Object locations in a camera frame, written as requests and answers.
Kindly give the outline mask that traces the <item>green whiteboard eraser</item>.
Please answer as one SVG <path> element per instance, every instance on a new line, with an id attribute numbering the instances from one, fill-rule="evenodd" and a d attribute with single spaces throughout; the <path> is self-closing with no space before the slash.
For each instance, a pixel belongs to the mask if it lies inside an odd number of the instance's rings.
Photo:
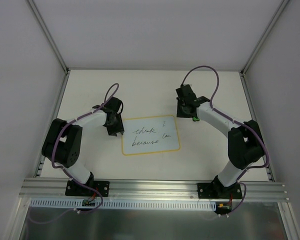
<path id="1" fill-rule="evenodd" d="M 192 118 L 192 121 L 193 121 L 193 122 L 199 122 L 200 119 L 199 119 L 198 117 L 193 117 L 193 118 Z"/>

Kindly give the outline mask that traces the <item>yellow framed small whiteboard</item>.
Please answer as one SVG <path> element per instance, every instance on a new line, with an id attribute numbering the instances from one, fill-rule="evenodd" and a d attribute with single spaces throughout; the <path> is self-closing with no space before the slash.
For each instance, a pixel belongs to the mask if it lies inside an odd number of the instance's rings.
<path id="1" fill-rule="evenodd" d="M 125 156 L 175 152 L 181 149 L 173 115 L 126 118 L 121 151 Z"/>

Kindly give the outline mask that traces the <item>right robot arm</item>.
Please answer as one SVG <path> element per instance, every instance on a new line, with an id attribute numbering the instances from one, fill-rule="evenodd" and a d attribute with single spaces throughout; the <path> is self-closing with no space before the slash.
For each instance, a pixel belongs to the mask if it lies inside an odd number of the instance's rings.
<path id="1" fill-rule="evenodd" d="M 267 155 L 259 125 L 254 120 L 239 122 L 226 115 L 210 99 L 197 97 L 188 84 L 177 88 L 176 94 L 178 118 L 204 121 L 227 138 L 228 163 L 203 190 L 212 198 L 227 198 L 252 164 Z"/>

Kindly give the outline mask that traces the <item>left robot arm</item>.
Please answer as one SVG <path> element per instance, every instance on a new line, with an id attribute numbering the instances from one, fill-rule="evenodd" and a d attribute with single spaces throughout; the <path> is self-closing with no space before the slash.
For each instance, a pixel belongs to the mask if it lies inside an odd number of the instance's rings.
<path id="1" fill-rule="evenodd" d="M 102 191 L 102 185 L 94 180 L 93 173 L 79 162 L 83 131 L 105 127 L 109 136 L 123 135 L 123 107 L 120 99 L 111 97 L 103 107 L 93 106 L 93 111 L 84 118 L 72 123 L 56 118 L 50 124 L 41 154 L 52 165 L 61 167 L 71 175 L 65 190 L 66 196 L 90 197 L 97 196 L 96 191 Z"/>

